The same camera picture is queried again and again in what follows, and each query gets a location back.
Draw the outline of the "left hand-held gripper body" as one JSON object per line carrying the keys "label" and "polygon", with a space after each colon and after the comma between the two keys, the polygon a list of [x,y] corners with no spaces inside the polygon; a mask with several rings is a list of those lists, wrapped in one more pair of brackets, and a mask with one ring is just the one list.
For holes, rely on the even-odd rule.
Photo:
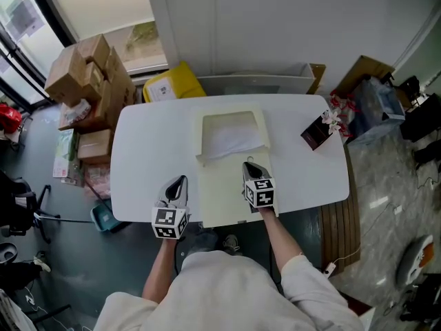
{"label": "left hand-held gripper body", "polygon": [[152,208],[152,229],[157,238],[180,239],[189,223],[187,204],[157,201]]}

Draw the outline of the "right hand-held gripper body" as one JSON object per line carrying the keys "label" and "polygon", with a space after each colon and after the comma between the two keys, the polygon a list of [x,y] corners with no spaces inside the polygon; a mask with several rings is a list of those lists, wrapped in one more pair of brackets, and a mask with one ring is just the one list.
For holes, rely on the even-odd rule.
{"label": "right hand-held gripper body", "polygon": [[273,178],[247,180],[243,184],[243,196],[252,214],[260,208],[274,210],[276,205],[276,185]]}

